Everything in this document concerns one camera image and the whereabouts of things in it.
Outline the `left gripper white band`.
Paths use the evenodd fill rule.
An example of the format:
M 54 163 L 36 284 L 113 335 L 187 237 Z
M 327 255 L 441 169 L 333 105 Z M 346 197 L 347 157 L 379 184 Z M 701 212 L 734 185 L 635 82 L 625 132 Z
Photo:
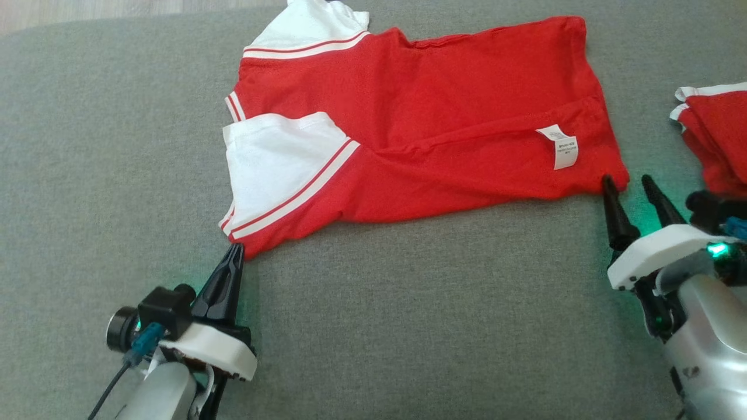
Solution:
M 245 247 L 234 243 L 195 298 L 192 316 L 234 325 L 244 266 Z M 252 381 L 258 369 L 258 359 L 248 345 L 205 324 L 190 325 L 177 339 L 163 338 L 158 348 L 175 354 L 178 361 L 198 367 L 209 366 L 240 381 Z

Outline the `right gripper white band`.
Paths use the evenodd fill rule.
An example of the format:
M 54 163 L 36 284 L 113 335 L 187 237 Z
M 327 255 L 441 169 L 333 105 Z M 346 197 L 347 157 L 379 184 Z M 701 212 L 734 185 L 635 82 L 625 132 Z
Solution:
M 645 196 L 664 228 L 640 237 L 622 207 L 613 177 L 604 175 L 601 184 L 609 247 L 614 251 L 606 269 L 609 284 L 638 299 L 648 334 L 665 342 L 684 325 L 683 303 L 676 293 L 692 276 L 710 275 L 728 286 L 739 284 L 739 240 L 686 225 L 648 174 L 642 176 Z

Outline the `red garment with white stripes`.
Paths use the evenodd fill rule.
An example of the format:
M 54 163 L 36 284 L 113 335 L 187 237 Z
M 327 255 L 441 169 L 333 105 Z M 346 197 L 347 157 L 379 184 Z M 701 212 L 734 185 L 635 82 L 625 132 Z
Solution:
M 717 195 L 747 200 L 747 80 L 711 87 L 680 87 L 670 119 Z

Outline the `red shirt with white sleeves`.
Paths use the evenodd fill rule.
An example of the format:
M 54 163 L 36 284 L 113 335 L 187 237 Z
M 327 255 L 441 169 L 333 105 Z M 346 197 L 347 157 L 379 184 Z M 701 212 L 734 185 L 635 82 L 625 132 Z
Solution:
M 246 258 L 339 220 L 600 194 L 605 175 L 626 187 L 582 17 L 421 40 L 369 17 L 288 0 L 243 50 L 221 229 Z

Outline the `grey fabric sofa seat cushion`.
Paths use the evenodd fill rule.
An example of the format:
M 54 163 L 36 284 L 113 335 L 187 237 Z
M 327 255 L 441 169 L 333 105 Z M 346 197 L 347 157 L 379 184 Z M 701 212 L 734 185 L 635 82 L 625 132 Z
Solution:
M 701 165 L 679 87 L 747 81 L 747 0 L 348 0 L 409 39 L 549 16 L 587 23 L 631 175 L 678 207 Z M 224 97 L 283 5 L 0 37 L 0 420 L 86 420 L 120 367 L 110 316 L 207 279 L 228 248 Z M 606 278 L 600 197 L 330 225 L 245 266 L 259 355 L 219 420 L 673 420 L 659 342 Z

